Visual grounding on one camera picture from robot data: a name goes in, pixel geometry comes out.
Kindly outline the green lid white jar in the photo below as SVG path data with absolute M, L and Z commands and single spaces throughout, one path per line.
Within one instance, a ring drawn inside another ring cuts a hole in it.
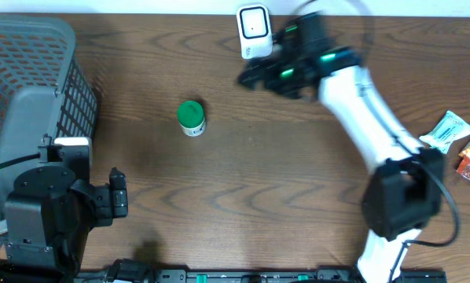
M 196 101 L 184 101 L 178 107 L 178 122 L 183 133 L 189 137 L 196 137 L 204 133 L 206 119 L 202 105 Z

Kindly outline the teal wet wipes pack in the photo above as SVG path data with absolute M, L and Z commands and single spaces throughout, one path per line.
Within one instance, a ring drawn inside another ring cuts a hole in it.
M 420 136 L 419 139 L 432 148 L 438 149 L 442 154 L 447 154 L 453 142 L 469 135 L 470 124 L 448 110 L 434 129 Z

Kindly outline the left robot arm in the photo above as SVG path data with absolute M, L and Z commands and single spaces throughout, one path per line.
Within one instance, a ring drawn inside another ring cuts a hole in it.
M 113 168 L 103 186 L 47 166 L 19 175 L 5 203 L 0 282 L 73 282 L 96 227 L 128 214 L 127 182 Z

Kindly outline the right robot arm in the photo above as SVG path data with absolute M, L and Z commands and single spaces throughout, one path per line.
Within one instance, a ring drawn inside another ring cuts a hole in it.
M 401 263 L 442 205 L 444 156 L 426 149 L 397 120 L 373 85 L 369 70 L 350 48 L 340 47 L 254 59 L 239 74 L 240 85 L 290 99 L 312 86 L 360 152 L 370 180 L 362 198 L 369 228 L 350 280 L 403 279 Z

